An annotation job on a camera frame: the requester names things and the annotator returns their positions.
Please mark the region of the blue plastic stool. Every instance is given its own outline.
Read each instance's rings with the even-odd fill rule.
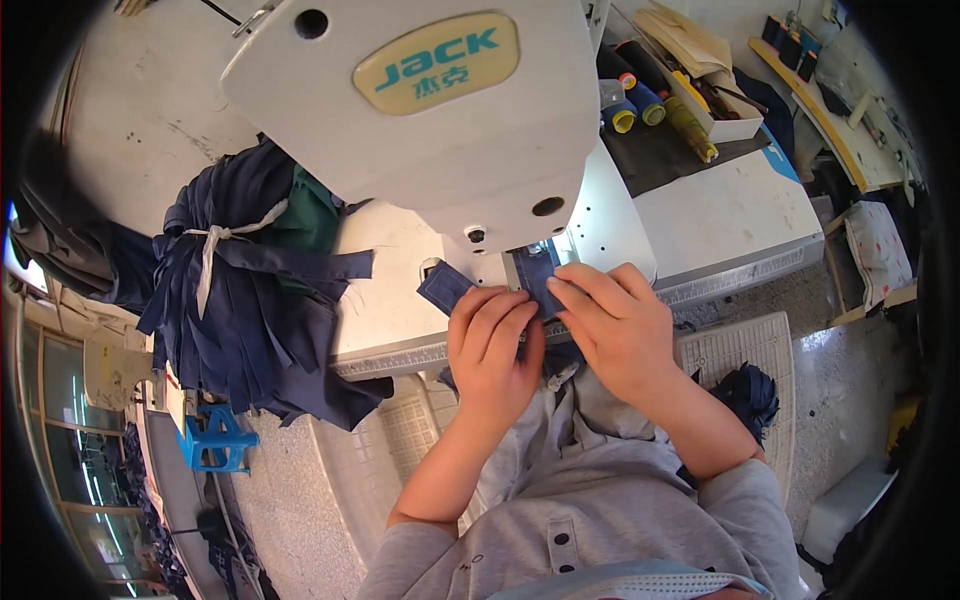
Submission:
[[[259,445],[260,437],[255,433],[244,433],[237,424],[230,407],[226,404],[207,404],[197,407],[198,413],[209,413],[210,423],[206,431],[201,431],[194,417],[185,419],[186,438],[177,432],[180,451],[186,464],[194,470],[207,470],[220,473],[250,473],[248,468],[240,468],[244,448]],[[221,431],[220,425],[227,431]],[[218,465],[204,465],[204,450],[210,450]]]

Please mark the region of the white pillow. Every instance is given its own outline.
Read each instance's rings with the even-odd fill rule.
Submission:
[[[886,204],[861,200],[847,211],[844,225],[853,261],[867,286],[863,308],[870,310],[910,283],[910,261]]]

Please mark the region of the right hand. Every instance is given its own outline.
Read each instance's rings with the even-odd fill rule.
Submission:
[[[673,317],[643,273],[631,263],[608,274],[570,263],[554,275],[547,287],[566,308],[557,316],[604,386],[637,408],[669,395],[685,377],[673,360]]]

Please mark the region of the green fabric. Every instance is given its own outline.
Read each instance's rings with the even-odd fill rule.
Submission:
[[[330,190],[300,165],[294,166],[293,185],[287,198],[287,209],[263,229],[263,243],[283,248],[296,248],[330,254],[337,241],[340,214],[333,204]],[[279,276],[288,292],[309,295],[311,288],[290,277]]]

